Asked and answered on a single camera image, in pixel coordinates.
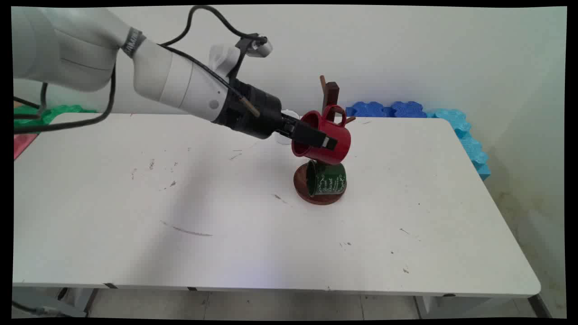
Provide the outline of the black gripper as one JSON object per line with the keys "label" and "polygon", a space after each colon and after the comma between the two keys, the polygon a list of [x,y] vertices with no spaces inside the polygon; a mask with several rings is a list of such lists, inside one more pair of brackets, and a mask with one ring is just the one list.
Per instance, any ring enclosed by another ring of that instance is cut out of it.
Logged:
{"label": "black gripper", "polygon": [[303,152],[310,148],[333,151],[336,148],[338,144],[336,138],[304,123],[299,117],[281,113],[281,101],[274,95],[237,79],[233,79],[230,85],[252,105],[255,111],[258,111],[259,116],[254,115],[254,111],[248,109],[244,101],[229,91],[221,112],[212,121],[214,124],[258,139],[266,139],[273,132],[279,131],[284,136],[291,137],[293,134],[295,152]]}

